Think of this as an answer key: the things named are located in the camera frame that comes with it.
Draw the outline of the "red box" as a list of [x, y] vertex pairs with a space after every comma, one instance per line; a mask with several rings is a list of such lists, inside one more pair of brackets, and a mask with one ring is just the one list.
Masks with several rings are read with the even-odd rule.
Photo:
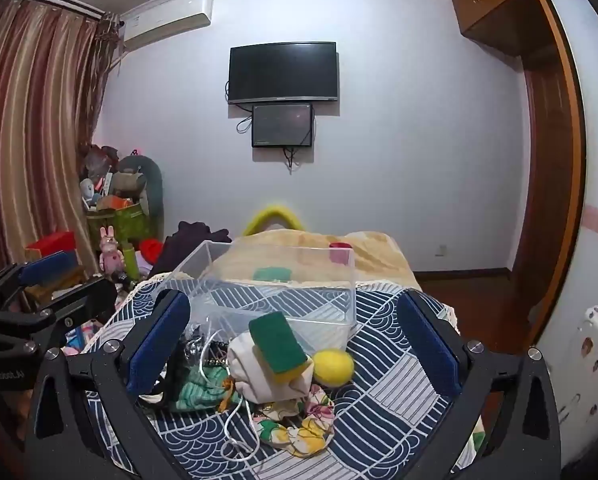
[[60, 231], [44, 236], [24, 248], [26, 261], [36, 261], [56, 252], [73, 252], [75, 236], [72, 231]]

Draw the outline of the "green yellow sponge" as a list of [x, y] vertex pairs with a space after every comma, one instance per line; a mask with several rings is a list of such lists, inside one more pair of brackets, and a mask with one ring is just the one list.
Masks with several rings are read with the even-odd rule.
[[254, 318], [249, 333], [278, 384], [292, 382], [311, 364], [282, 312]]

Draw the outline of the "floral patterned cloth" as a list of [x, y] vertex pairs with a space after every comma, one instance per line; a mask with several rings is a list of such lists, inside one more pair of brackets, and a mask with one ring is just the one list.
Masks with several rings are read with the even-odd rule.
[[262, 405], [253, 415], [262, 443], [308, 458], [322, 452], [334, 436], [335, 403], [317, 384], [302, 399]]

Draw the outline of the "green knitted cloth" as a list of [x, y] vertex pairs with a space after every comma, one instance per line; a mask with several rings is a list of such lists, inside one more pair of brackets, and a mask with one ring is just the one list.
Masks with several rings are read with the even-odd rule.
[[198, 367], [184, 366], [174, 380], [168, 405], [177, 413], [224, 412], [239, 400], [240, 395], [225, 367], [208, 366], [200, 372]]

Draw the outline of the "clear plastic storage box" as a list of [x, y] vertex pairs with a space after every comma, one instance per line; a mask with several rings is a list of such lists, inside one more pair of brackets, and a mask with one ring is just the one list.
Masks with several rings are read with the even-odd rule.
[[201, 243], [152, 293], [182, 292], [189, 322], [229, 341], [254, 318], [280, 312], [312, 356], [345, 349], [356, 325], [356, 272], [349, 247]]

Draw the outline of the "green bottle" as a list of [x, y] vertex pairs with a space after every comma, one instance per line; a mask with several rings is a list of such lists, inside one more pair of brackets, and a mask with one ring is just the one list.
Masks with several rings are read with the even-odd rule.
[[138, 281], [140, 279], [140, 272], [136, 260], [134, 246], [129, 242], [121, 244], [121, 252], [124, 259], [124, 272], [132, 280]]

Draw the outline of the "small black wall monitor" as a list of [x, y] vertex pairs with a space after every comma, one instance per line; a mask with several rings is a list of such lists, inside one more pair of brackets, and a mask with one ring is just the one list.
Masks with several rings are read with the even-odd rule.
[[310, 148], [314, 112], [308, 103], [259, 104], [252, 110], [252, 148]]

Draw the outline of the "beige blanket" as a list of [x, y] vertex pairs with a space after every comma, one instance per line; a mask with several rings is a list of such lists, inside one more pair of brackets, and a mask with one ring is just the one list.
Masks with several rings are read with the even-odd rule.
[[395, 240], [379, 232], [345, 236], [297, 230], [271, 230], [238, 238], [213, 263], [229, 280], [254, 279], [257, 270], [283, 268], [296, 283], [361, 284], [389, 281], [418, 289], [410, 264]]

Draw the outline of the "yellow felt ball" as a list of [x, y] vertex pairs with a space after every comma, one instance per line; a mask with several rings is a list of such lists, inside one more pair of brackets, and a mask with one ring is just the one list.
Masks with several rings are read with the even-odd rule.
[[340, 388], [354, 375], [354, 359], [348, 352], [339, 349], [326, 349], [312, 357], [313, 378], [327, 388]]

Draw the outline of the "white air conditioner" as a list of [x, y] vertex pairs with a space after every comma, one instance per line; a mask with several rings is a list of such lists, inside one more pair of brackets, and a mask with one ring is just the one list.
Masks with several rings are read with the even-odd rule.
[[170, 0], [128, 15], [124, 21], [127, 51], [155, 44], [211, 25], [212, 0]]

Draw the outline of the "green storage box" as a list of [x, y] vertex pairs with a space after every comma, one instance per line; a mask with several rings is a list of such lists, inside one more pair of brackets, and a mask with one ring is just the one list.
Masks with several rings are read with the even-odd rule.
[[113, 227], [114, 236], [119, 243], [138, 243], [141, 240], [156, 238], [157, 223], [144, 214], [142, 206], [134, 204], [122, 209], [91, 211], [85, 214], [90, 246], [97, 252], [100, 242], [100, 229]]

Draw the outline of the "large black wall television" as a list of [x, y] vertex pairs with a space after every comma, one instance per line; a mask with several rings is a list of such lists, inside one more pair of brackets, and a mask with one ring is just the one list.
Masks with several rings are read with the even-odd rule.
[[233, 47], [229, 53], [227, 96], [230, 104], [336, 102], [337, 45], [307, 41]]

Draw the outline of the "striped red beige curtain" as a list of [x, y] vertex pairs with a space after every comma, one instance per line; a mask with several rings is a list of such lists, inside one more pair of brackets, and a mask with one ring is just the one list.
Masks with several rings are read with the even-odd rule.
[[0, 269], [56, 232], [90, 246], [80, 173], [111, 58], [107, 23], [34, 0], [0, 0]]

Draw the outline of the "grey green plush toy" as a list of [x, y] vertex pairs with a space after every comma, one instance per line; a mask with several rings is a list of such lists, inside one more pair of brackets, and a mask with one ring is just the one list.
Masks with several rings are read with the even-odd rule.
[[118, 171], [112, 177], [111, 192], [115, 196], [130, 198], [139, 203], [158, 235], [162, 234], [162, 173], [151, 158], [145, 155], [128, 155], [122, 158], [118, 163]]

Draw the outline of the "wooden wardrobe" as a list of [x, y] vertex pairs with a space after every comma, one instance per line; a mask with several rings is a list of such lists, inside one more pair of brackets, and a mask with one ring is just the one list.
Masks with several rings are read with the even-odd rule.
[[452, 0], [460, 32], [519, 58], [527, 86], [530, 170], [512, 267], [526, 344], [538, 342], [570, 268], [585, 184], [585, 132], [576, 66], [548, 0]]

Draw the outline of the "pink rabbit toy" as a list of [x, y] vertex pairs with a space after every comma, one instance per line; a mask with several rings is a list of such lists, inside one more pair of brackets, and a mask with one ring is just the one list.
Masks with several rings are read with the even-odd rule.
[[114, 236], [113, 226], [102, 226], [99, 229], [99, 235], [99, 269], [107, 276], [121, 273], [124, 270], [124, 255]]

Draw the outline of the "dark purple garment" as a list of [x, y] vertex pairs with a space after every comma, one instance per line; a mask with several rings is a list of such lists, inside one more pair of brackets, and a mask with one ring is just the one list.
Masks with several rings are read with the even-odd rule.
[[181, 221], [176, 232], [165, 239], [162, 252], [148, 276], [152, 278], [157, 274], [173, 271], [205, 240], [219, 243], [232, 241], [228, 229], [212, 231], [203, 222]]

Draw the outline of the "red plush item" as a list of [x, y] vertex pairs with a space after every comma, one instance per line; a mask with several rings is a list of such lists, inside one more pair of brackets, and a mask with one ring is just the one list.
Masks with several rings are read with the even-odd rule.
[[154, 266], [162, 254], [164, 244], [156, 238], [147, 238], [139, 242], [139, 252], [142, 258], [149, 263], [150, 266]]

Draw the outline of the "blue white patterned bedspread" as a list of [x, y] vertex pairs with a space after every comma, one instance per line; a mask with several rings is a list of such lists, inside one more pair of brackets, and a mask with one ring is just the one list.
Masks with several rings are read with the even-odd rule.
[[147, 410], [148, 420], [194, 479], [393, 479], [422, 449], [450, 405], [436, 393], [399, 328], [389, 281], [357, 285], [356, 325], [346, 345], [351, 381], [328, 396], [334, 436], [326, 450], [297, 458], [268, 445], [247, 463], [225, 459], [224, 416]]

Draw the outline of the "white cloth pouch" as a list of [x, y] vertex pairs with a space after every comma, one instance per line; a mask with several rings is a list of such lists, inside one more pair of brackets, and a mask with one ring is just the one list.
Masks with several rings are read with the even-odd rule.
[[312, 385], [314, 364], [311, 359], [300, 366], [297, 377], [277, 379], [249, 332], [230, 342], [226, 363], [236, 391], [253, 404], [301, 399], [308, 395]]

